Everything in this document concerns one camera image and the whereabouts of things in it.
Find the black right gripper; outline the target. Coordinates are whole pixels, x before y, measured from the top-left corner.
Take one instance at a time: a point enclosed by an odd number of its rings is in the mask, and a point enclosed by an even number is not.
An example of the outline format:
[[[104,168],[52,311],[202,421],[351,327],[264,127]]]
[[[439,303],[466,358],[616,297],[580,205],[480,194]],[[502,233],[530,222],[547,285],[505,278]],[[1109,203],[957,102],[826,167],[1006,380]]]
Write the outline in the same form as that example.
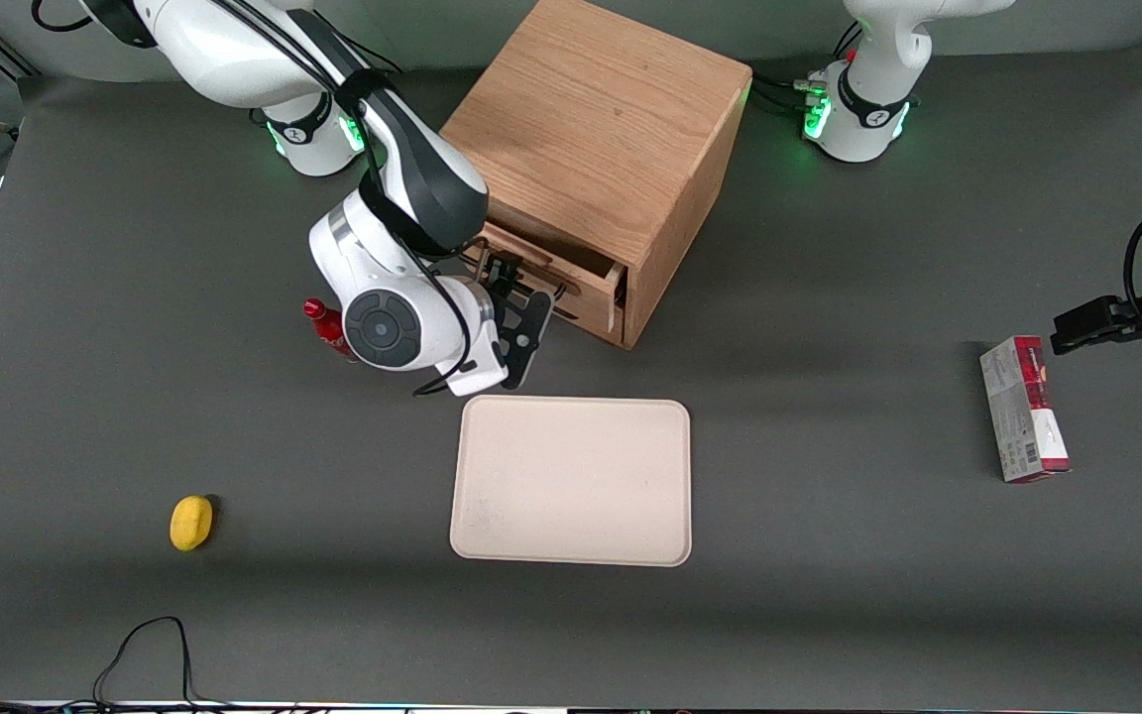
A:
[[[518,390],[524,384],[556,306],[556,298],[548,291],[531,292],[521,308],[512,303],[509,295],[520,284],[521,264],[521,258],[512,254],[488,254],[482,258],[482,286],[494,308],[500,360],[507,360],[505,390]]]

